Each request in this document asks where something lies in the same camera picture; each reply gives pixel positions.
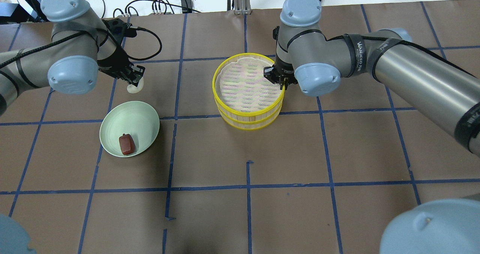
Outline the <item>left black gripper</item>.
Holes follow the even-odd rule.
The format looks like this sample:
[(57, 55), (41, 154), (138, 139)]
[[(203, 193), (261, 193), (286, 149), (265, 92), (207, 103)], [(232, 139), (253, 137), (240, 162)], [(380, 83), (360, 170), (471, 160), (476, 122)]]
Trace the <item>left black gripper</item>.
[(129, 22), (124, 22), (120, 18), (110, 20), (101, 20), (103, 28), (97, 28), (100, 34), (99, 51), (97, 56), (98, 70), (114, 79), (126, 81), (129, 85), (138, 86), (138, 82), (143, 78), (145, 68), (135, 66), (127, 52), (122, 47), (122, 41), (125, 37), (134, 38), (137, 36), (137, 30)]

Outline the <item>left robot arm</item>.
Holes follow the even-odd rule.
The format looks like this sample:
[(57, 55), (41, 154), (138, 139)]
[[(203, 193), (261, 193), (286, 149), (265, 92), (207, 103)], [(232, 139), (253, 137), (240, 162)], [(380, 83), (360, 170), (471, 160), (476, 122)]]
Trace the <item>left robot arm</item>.
[(1, 114), (30, 90), (87, 94), (98, 72), (142, 87), (145, 68), (123, 49), (124, 34), (115, 37), (116, 20), (101, 20), (86, 0), (42, 0), (40, 6), (53, 23), (50, 43), (1, 53)]

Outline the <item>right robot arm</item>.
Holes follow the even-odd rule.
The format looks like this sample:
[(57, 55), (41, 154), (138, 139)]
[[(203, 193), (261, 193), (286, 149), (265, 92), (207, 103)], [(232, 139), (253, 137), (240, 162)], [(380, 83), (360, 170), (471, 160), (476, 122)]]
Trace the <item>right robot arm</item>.
[[(320, 0), (285, 0), (274, 29), (276, 59), (264, 77), (319, 97), (342, 78), (369, 73), (417, 111), (479, 155), (479, 80), (411, 42), (406, 30), (381, 29), (327, 40), (319, 27)], [(381, 254), (478, 254), (479, 194), (423, 203), (394, 218)]]

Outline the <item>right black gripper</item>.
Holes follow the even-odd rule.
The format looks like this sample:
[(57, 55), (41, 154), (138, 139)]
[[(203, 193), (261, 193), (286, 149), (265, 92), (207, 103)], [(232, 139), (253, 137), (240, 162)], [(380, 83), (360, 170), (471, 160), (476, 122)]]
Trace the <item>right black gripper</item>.
[(287, 48), (290, 40), (298, 32), (298, 27), (291, 26), (277, 26), (273, 30), (276, 40), (275, 60), (271, 67), (264, 68), (264, 77), (273, 84), (279, 84), (280, 90), (284, 90), (291, 84), (298, 84), (295, 78), (293, 54)]

